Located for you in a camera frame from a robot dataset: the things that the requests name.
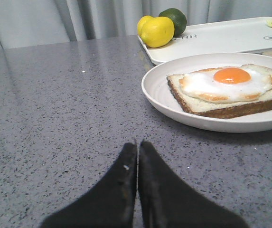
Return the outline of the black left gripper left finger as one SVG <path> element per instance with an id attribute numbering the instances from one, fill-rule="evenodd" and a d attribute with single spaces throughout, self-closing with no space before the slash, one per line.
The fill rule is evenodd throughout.
<path id="1" fill-rule="evenodd" d="M 137 184 L 137 146 L 126 143 L 114 164 L 85 195 L 48 216 L 43 228 L 131 228 Z"/>

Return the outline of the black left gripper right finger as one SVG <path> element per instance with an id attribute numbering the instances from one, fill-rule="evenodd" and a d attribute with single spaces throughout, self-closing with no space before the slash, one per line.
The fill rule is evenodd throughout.
<path id="1" fill-rule="evenodd" d="M 238 215 L 208 200 L 187 185 L 142 141 L 138 191 L 146 228 L 246 228 Z"/>

